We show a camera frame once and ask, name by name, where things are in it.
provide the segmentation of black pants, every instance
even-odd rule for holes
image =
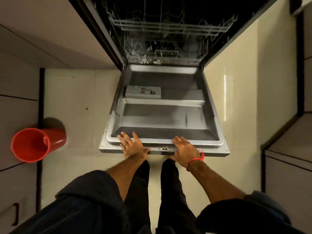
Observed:
[[[161,205],[156,233],[200,233],[195,226],[196,217],[186,204],[179,180],[179,172],[172,159],[163,162],[161,175]],[[124,204],[127,209],[132,234],[147,225],[149,219],[149,163],[144,161],[136,171]]]

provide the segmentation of hand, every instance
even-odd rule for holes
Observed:
[[[181,166],[186,168],[189,161],[191,161],[193,158],[201,157],[199,151],[193,145],[191,145],[186,138],[180,138],[176,136],[172,141],[179,150],[179,152],[177,150],[174,151],[174,156]]]
[[[124,132],[121,133],[123,137],[118,135],[121,144],[120,147],[124,153],[124,158],[127,159],[130,156],[138,156],[138,158],[142,158],[143,161],[147,158],[147,153],[150,149],[144,148],[137,134],[132,132],[134,142],[131,138]]]

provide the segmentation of cabinet handle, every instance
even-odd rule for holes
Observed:
[[[13,206],[15,206],[15,222],[12,224],[12,226],[17,226],[19,221],[19,204],[15,203]]]

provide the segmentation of floor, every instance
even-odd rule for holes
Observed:
[[[278,0],[205,69],[230,155],[205,162],[246,193],[260,190],[260,146],[297,112],[295,20]],[[119,71],[47,69],[44,117],[66,128],[65,146],[43,160],[42,207],[77,176],[105,170],[122,154],[98,150]],[[152,232],[160,206],[163,156],[149,156]],[[195,215],[209,204],[202,187],[178,165],[187,203]]]

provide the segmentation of dishwasher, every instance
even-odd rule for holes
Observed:
[[[69,1],[121,70],[101,152],[134,131],[151,154],[173,155],[174,136],[230,153],[203,69],[275,0]]]

